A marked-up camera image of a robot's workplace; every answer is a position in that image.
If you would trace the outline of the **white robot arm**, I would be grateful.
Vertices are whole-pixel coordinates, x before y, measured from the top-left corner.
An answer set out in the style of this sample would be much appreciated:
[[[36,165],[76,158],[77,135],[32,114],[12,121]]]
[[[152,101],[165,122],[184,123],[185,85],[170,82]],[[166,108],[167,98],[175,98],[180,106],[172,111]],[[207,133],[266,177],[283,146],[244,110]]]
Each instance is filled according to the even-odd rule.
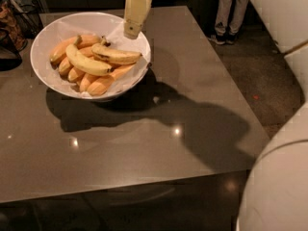
[[[304,103],[258,156],[234,231],[308,231],[308,0],[250,0]]]

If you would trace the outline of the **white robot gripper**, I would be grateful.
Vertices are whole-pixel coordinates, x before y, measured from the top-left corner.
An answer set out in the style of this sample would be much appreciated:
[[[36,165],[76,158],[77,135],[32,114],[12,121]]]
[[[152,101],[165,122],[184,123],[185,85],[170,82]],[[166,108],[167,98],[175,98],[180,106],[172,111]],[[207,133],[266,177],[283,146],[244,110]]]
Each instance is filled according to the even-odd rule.
[[[151,9],[152,0],[125,0],[124,36],[136,39]]]

